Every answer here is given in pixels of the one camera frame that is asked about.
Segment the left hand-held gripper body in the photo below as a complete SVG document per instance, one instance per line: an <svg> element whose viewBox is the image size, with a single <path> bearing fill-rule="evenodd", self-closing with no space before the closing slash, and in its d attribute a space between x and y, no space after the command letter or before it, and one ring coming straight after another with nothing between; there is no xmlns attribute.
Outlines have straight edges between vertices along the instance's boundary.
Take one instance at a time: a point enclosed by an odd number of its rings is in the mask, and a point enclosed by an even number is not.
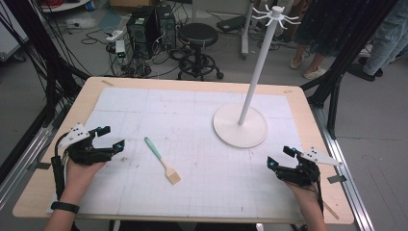
<svg viewBox="0 0 408 231"><path fill-rule="evenodd" d="M89 131L82 123L77 123L63 135L57 148L63 148L64 154L79 165L91 166L95 163L109 162L114 155L105 153L104 148L95 148Z"/></svg>

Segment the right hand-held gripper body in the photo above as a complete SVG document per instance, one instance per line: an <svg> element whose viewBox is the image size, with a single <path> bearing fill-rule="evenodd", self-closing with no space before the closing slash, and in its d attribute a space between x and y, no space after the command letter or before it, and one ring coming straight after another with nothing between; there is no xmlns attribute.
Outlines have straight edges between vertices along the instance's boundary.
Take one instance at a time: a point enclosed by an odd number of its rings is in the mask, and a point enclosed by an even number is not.
<svg viewBox="0 0 408 231"><path fill-rule="evenodd" d="M320 176L318 164L341 166L343 163L335 160L326 153L317 151L311 147L307 151L300 151L301 157L295 168L281 167L281 172L276 175L278 179L296 184L297 186L309 186L317 183Z"/></svg>

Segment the person's right hand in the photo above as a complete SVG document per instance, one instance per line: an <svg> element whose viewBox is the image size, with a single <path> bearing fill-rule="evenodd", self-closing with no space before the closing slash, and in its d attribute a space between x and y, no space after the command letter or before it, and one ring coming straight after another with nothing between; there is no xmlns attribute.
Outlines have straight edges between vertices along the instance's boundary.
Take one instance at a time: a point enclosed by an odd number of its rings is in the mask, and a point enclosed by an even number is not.
<svg viewBox="0 0 408 231"><path fill-rule="evenodd" d="M318 195L312 186L300 187L293 183L286 182L286 185L293 192L293 195L302 212L320 212Z"/></svg>

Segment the person's left hand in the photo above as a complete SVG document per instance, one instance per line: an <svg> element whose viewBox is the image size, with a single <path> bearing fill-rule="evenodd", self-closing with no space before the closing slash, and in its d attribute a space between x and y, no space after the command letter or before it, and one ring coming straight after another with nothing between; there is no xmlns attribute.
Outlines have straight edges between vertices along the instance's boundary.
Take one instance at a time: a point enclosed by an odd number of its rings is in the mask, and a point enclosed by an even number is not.
<svg viewBox="0 0 408 231"><path fill-rule="evenodd" d="M66 182L61 202L79 205L87 193L95 174L105 166L105 163L96 163L84 166L69 160L66 166Z"/></svg>

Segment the white hook stand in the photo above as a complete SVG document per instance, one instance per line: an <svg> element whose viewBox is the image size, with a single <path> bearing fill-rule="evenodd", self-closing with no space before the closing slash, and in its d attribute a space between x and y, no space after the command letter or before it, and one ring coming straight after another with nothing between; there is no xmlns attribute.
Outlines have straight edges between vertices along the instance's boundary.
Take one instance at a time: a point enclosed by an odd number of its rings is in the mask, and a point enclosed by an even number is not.
<svg viewBox="0 0 408 231"><path fill-rule="evenodd" d="M284 7L266 7L264 12L255 9L259 16L255 19L268 19L267 31L260 54L252 75L248 91L243 103L225 105L217 110L213 118L213 127L217 136L226 143L238 148L250 148L261 144L268 135L268 122L261 112L250 106L255 89L262 73L268 50L276 27L286 30L283 22L298 25L297 16L283 14Z"/></svg>

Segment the black wristband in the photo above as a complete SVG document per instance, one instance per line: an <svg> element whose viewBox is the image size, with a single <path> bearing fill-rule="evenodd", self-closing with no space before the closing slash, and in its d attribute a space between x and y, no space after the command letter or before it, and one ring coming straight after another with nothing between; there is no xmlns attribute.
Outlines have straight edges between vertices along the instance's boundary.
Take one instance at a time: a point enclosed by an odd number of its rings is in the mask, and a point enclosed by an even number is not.
<svg viewBox="0 0 408 231"><path fill-rule="evenodd" d="M73 214L77 214L80 210L80 207L78 205L70 204L70 203L65 203L61 201L54 201L51 204L51 209L52 210L63 210L63 211L68 211Z"/></svg>

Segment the white grid mat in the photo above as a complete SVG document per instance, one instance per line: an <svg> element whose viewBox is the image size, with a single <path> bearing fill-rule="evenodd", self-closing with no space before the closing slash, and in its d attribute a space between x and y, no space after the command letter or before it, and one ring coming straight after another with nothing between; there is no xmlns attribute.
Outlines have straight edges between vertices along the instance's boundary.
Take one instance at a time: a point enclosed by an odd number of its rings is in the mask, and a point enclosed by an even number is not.
<svg viewBox="0 0 408 231"><path fill-rule="evenodd" d="M257 94L251 105L268 122L268 135L252 148L222 141L213 117L243 94L185 90L105 88L86 123L108 125L94 140L108 147L125 140L123 152L100 169L80 205L80 214L185 218L295 219L298 205L288 187L267 167L272 157L293 167L284 146L299 147L286 97ZM172 185L144 142L151 139L181 181Z"/></svg>

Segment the white power adapter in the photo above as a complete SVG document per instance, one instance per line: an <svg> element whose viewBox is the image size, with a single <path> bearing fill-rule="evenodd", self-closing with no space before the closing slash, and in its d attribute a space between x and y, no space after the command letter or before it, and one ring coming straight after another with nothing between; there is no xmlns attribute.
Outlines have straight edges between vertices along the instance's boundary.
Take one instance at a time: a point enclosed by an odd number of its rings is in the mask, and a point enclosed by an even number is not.
<svg viewBox="0 0 408 231"><path fill-rule="evenodd" d="M126 57L125 41L123 39L119 39L115 42L115 53L119 58Z"/></svg>

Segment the white power strip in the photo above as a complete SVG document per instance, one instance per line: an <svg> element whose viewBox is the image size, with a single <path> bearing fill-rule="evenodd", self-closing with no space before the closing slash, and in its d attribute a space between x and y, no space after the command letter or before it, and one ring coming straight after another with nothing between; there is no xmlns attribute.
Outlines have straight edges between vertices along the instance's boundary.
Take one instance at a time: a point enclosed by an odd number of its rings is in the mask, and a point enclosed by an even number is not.
<svg viewBox="0 0 408 231"><path fill-rule="evenodd" d="M106 37L106 42L114 42L123 35L122 30L114 30L109 36Z"/></svg>

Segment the black computer tower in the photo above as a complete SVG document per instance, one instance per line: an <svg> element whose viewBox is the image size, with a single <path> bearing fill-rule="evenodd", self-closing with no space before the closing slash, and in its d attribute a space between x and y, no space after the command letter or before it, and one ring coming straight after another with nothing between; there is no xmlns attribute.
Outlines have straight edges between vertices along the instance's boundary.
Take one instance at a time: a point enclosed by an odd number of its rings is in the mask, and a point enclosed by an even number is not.
<svg viewBox="0 0 408 231"><path fill-rule="evenodd" d="M170 5L158 5L156 15L162 47L165 50L174 49L176 46L175 17Z"/></svg>
<svg viewBox="0 0 408 231"><path fill-rule="evenodd" d="M131 14L126 27L129 38L139 56L145 60L150 59L153 56L153 42L159 36L154 7L138 6Z"/></svg>

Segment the white floor stand pole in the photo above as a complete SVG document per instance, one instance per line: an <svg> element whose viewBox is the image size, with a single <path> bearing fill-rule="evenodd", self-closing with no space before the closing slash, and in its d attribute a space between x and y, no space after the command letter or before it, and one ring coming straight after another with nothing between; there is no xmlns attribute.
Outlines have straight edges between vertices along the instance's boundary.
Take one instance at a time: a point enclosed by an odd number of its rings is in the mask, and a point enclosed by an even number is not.
<svg viewBox="0 0 408 231"><path fill-rule="evenodd" d="M249 0L248 10L245 16L245 24L241 34L241 57L245 61L249 54L249 27L253 15L255 0Z"/></svg>

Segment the white round table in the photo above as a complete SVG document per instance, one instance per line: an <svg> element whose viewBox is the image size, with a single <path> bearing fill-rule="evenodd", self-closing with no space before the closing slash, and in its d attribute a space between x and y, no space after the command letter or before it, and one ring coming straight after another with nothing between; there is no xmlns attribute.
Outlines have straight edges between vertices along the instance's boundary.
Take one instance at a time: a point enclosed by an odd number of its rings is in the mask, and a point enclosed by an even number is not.
<svg viewBox="0 0 408 231"><path fill-rule="evenodd" d="M42 5L41 9L45 13L63 12L78 7L84 7L89 1L90 0L79 0L78 2L68 2L67 0L64 0L63 3L57 6Z"/></svg>

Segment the black round stool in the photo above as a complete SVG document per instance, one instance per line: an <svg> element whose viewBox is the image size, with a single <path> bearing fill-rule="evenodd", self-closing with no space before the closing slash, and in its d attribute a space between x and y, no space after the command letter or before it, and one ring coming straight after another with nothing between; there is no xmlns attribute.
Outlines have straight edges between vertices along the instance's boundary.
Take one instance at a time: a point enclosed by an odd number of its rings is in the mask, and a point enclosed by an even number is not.
<svg viewBox="0 0 408 231"><path fill-rule="evenodd" d="M215 60L202 52L203 48L215 44L218 40L218 33L212 26L203 23L187 24L178 31L178 39L192 50L178 62L178 80L182 79L183 74L187 74L203 81L204 76L213 71L218 79L224 77Z"/></svg>

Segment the black flat case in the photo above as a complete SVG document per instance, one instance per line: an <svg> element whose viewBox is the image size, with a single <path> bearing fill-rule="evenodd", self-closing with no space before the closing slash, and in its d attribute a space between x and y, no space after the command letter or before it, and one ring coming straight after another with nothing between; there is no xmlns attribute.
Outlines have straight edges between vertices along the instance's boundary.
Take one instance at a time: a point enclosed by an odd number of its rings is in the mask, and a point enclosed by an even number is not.
<svg viewBox="0 0 408 231"><path fill-rule="evenodd" d="M221 20L216 24L216 26L224 33L232 32L235 30L240 30L244 27L246 17L244 15L239 15L226 20Z"/></svg>

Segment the teal handled spatula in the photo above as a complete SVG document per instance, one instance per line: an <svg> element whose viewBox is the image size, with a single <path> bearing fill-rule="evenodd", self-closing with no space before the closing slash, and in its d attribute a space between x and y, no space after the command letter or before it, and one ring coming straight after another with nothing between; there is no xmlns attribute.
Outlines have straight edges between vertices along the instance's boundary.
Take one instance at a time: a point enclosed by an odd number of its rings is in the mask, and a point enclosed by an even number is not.
<svg viewBox="0 0 408 231"><path fill-rule="evenodd" d="M168 181L172 184L175 185L178 182L181 181L181 177L178 174L178 172L173 168L170 167L167 162L163 159L162 155L160 154L160 152L157 150L156 146L154 145L153 141L151 139L149 139L148 137L144 138L144 142L147 144L147 146L149 147L149 149L152 151L152 153L156 156L156 158L161 162L161 164L164 166L165 168L165 174L166 174L166 178L168 179Z"/></svg>

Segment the aluminium frame rail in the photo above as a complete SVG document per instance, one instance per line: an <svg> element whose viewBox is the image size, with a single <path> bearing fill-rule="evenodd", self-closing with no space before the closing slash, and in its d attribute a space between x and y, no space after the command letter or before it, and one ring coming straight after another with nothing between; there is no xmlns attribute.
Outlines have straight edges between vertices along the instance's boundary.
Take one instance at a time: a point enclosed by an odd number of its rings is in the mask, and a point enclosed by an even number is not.
<svg viewBox="0 0 408 231"><path fill-rule="evenodd" d="M343 163L341 167L335 167L335 170L339 176L344 177L341 181L347 202L350 205L350 209L354 216L354 221L360 231L375 231L369 213L364 205L362 197L360 196L352 174L346 163L343 151L336 138L332 138L328 129L326 128L327 115L324 109L311 108L311 111L315 117L320 133L322 135L325 146L328 150L328 154L335 160Z"/></svg>
<svg viewBox="0 0 408 231"><path fill-rule="evenodd" d="M24 175L29 171L32 163L52 137L52 134L52 127L40 127L28 138L28 141L22 145L21 156L17 158L16 164L6 175L5 180L0 184L0 211L6 206Z"/></svg>

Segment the black frame strut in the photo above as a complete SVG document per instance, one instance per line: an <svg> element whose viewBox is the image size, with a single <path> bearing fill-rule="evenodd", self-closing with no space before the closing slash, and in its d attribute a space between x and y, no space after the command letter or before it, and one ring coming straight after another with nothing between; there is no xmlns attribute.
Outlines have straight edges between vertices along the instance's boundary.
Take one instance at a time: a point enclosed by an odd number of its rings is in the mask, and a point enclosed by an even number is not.
<svg viewBox="0 0 408 231"><path fill-rule="evenodd" d="M43 125L47 126L54 119L56 106L60 100L63 98L75 99L79 94L81 87L74 76L81 80L88 80L90 75L62 57L46 32L38 11L35 10L35 4L32 4L30 0L3 0L0 1L0 7L2 3L8 7L41 58L41 62L38 62L37 57L32 56L29 46L22 40L12 24L0 16L0 22L29 55L38 76L46 81L46 104L42 113L44 115Z"/></svg>
<svg viewBox="0 0 408 231"><path fill-rule="evenodd" d="M398 0L369 0L366 10L361 13L354 33L347 40L344 49L321 77L301 86L303 90L313 87L317 89L307 98L314 107L322 109L324 102L330 98L329 113L325 128L332 139L336 138L335 125L340 94L340 86L344 74L360 51L365 47L371 36L392 10Z"/></svg>

